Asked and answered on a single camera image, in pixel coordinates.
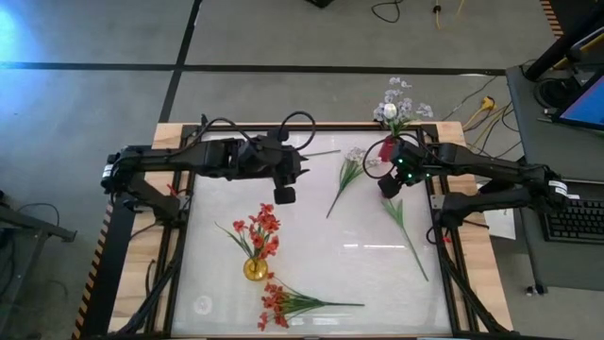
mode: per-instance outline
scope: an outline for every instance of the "black keyboard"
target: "black keyboard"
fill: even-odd
[[[604,201],[570,199],[563,212],[545,215],[547,241],[604,245]]]

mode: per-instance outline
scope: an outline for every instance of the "yellow vase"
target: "yellow vase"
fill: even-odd
[[[243,274],[250,281],[262,281],[268,276],[268,263],[265,260],[247,259],[243,264]]]

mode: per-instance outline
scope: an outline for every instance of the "gray floor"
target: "gray floor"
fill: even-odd
[[[0,61],[174,63],[191,0],[76,0],[0,3]],[[301,0],[206,0],[188,63],[503,68],[537,57],[553,41],[537,0],[443,3],[442,31],[430,2],[408,0],[398,24],[369,10],[379,1],[335,0],[319,10]],[[15,206],[54,203],[61,224],[78,230],[69,245],[47,244],[13,316],[10,334],[70,336],[106,202],[98,184],[105,158],[126,144],[149,144],[170,72],[0,69],[0,188]],[[447,115],[485,76],[405,76],[415,103]],[[293,110],[320,121],[367,121],[388,88],[387,76],[184,73],[171,122],[196,122],[201,112],[236,121],[276,121]],[[466,121],[484,95],[509,102],[504,78],[453,116]],[[513,117],[508,117],[515,127]],[[474,141],[479,130],[466,134]],[[486,150],[497,155],[519,140],[499,125]],[[507,159],[517,159],[516,147]],[[32,210],[51,218],[43,209]],[[552,289],[525,297],[530,284],[523,249],[494,240],[506,297],[522,333],[595,339],[604,295]],[[49,283],[64,282],[69,296]]]

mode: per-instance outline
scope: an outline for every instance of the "small vase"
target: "small vase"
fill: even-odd
[[[386,137],[384,143],[381,144],[381,149],[377,154],[382,162],[389,162],[390,156],[393,153],[394,146],[396,145],[396,138],[393,136]]]
[[[265,260],[247,259],[243,264],[243,274],[250,281],[262,281],[268,276],[268,263]]]

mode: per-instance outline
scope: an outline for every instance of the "table surface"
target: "table surface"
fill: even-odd
[[[543,108],[532,95],[535,83],[526,80],[518,67],[507,70],[507,77],[527,162],[547,164],[565,179],[604,181],[604,138],[599,132],[539,121]],[[604,290],[604,246],[547,242],[539,215],[530,209],[520,213],[537,283]]]
[[[368,124],[370,123],[359,123],[360,126],[367,126]],[[439,140],[441,142],[450,142],[459,145],[465,144],[461,124],[459,122],[438,122],[435,124],[437,125]],[[183,124],[159,124],[155,134],[153,147],[178,147],[182,126]],[[149,173],[146,174],[145,179],[156,186],[161,192],[166,195],[169,194],[166,183],[172,181],[172,173]],[[186,174],[181,182],[183,185],[186,183]],[[471,175],[449,177],[449,187],[453,192],[462,192],[469,195],[477,192],[474,176]],[[484,217],[481,213],[473,213],[468,219],[474,222],[484,223]],[[136,230],[140,230],[141,228],[150,225],[153,221],[154,218],[151,213],[146,212],[139,214],[135,219],[132,232],[136,232]],[[144,283],[147,266],[151,260],[156,260],[158,257],[161,235],[161,228],[154,228],[141,233],[130,242],[109,324],[110,332],[116,331],[124,326],[132,314],[136,312],[141,302],[143,302],[145,297]],[[501,287],[499,272],[497,270],[495,255],[491,247],[488,230],[470,224],[464,224],[463,228],[460,228],[460,237],[470,285],[498,322],[504,327],[512,329],[512,322]],[[169,252],[172,253],[173,250],[174,245],[172,245]],[[457,287],[454,288],[454,291],[456,293],[457,309],[460,312],[461,327],[465,329],[467,327],[467,321],[464,318],[465,312],[461,295],[457,291]],[[159,312],[156,322],[158,329],[162,327],[165,315],[166,296],[167,289],[159,302]]]

